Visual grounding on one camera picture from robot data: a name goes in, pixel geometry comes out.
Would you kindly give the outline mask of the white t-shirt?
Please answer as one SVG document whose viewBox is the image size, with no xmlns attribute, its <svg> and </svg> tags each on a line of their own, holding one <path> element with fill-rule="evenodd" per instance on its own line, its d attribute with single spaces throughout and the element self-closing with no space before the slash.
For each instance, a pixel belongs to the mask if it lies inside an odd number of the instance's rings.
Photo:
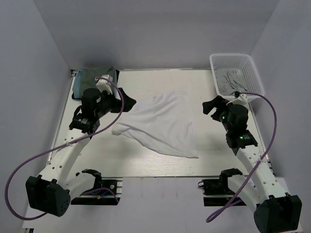
<svg viewBox="0 0 311 233">
<path fill-rule="evenodd" d="M 138 100 L 111 130 L 159 154 L 198 158 L 195 126 L 187 90 Z"/>
</svg>

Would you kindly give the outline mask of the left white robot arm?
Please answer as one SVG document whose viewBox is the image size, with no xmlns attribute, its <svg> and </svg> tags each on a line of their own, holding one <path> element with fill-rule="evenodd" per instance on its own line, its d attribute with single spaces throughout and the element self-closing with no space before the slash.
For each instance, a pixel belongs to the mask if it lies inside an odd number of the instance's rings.
<svg viewBox="0 0 311 233">
<path fill-rule="evenodd" d="M 68 174 L 100 126 L 100 118 L 108 113 L 129 112 L 136 100 L 119 89 L 122 99 L 114 94 L 89 88 L 83 92 L 81 105 L 73 114 L 72 122 L 65 138 L 65 147 L 58 149 L 49 164 L 37 177 L 29 177 L 26 191 L 31 208 L 54 216 L 62 216 L 72 199 L 84 192 L 97 194 L 102 190 L 101 173 L 93 169 L 77 172 L 68 179 Z"/>
</svg>

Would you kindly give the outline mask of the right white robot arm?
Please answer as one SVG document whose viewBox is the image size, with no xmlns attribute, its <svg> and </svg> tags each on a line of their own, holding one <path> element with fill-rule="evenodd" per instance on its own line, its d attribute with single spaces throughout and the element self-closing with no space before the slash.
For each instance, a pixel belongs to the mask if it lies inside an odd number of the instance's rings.
<svg viewBox="0 0 311 233">
<path fill-rule="evenodd" d="M 243 164 L 248 176 L 237 168 L 223 170 L 219 176 L 219 187 L 233 197 L 224 207 L 211 214 L 210 223 L 225 209 L 241 201 L 250 208 L 257 229 L 261 233 L 281 233 L 298 229 L 302 202 L 297 195 L 289 194 L 276 180 L 265 154 L 260 154 L 258 143 L 247 129 L 247 96 L 237 93 L 236 99 L 228 101 L 221 96 L 203 102 L 203 113 L 216 111 L 211 118 L 220 122 L 226 131 L 227 145 Z"/>
</svg>

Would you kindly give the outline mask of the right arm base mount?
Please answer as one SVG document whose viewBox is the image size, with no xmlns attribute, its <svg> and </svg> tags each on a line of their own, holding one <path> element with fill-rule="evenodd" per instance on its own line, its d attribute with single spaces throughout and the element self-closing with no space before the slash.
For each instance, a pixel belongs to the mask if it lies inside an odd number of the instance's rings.
<svg viewBox="0 0 311 233">
<path fill-rule="evenodd" d="M 242 175 L 237 168 L 221 171 L 218 178 L 201 180 L 197 185 L 203 190 L 205 207 L 224 207 L 235 194 L 228 188 L 228 178 L 233 175 Z"/>
</svg>

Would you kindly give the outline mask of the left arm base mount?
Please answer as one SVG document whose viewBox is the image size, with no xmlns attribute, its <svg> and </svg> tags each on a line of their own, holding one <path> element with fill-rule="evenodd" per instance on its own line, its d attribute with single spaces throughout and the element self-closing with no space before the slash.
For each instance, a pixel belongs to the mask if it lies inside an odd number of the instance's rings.
<svg viewBox="0 0 311 233">
<path fill-rule="evenodd" d="M 71 205 L 118 205 L 122 193 L 122 178 L 105 178 L 93 169 L 84 169 L 76 173 L 77 178 L 82 178 L 82 175 L 90 177 L 92 187 L 84 190 L 76 198 L 71 198 Z"/>
</svg>

